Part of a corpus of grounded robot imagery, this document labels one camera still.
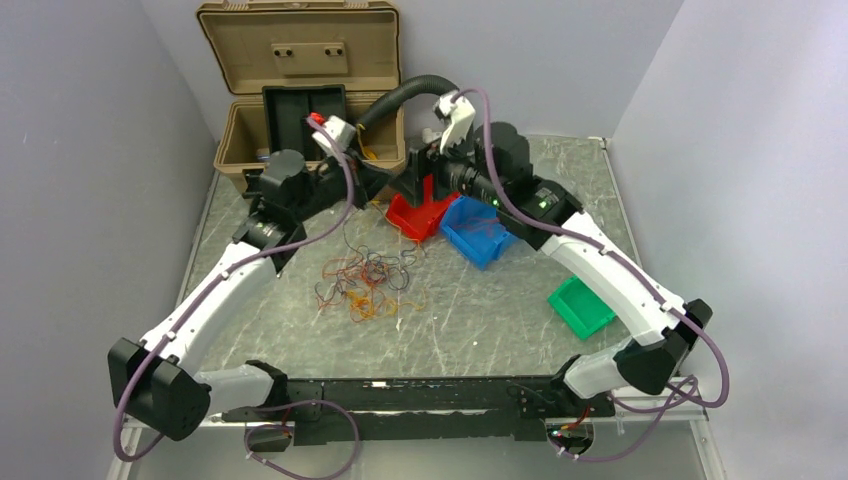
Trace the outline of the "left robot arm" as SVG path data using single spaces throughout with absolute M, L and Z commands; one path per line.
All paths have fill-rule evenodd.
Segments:
M 210 414 L 250 408 L 279 417 L 290 400 L 288 377 L 262 361 L 218 371 L 201 363 L 226 325 L 297 250 L 317 241 L 304 223 L 337 203 L 345 213 L 363 207 L 394 172 L 362 160 L 328 157 L 315 169 L 295 150 L 270 155 L 247 173 L 249 213 L 216 266 L 176 309 L 140 340 L 119 339 L 107 354 L 116 418 L 113 439 L 132 417 L 161 437 L 180 441 Z

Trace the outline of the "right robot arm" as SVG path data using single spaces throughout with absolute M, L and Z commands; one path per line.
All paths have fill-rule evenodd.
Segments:
M 437 195 L 458 193 L 491 209 L 518 239 L 571 272 L 624 325 L 627 337 L 566 362 L 551 388 L 557 411 L 574 415 L 589 399 L 620 387 L 659 395 L 703 337 L 713 317 L 701 298 L 664 287 L 602 230 L 578 197 L 539 174 L 529 140 L 505 122 L 482 129 L 471 144 L 440 148 L 439 141 L 407 147 L 397 188 L 407 199 L 431 180 Z

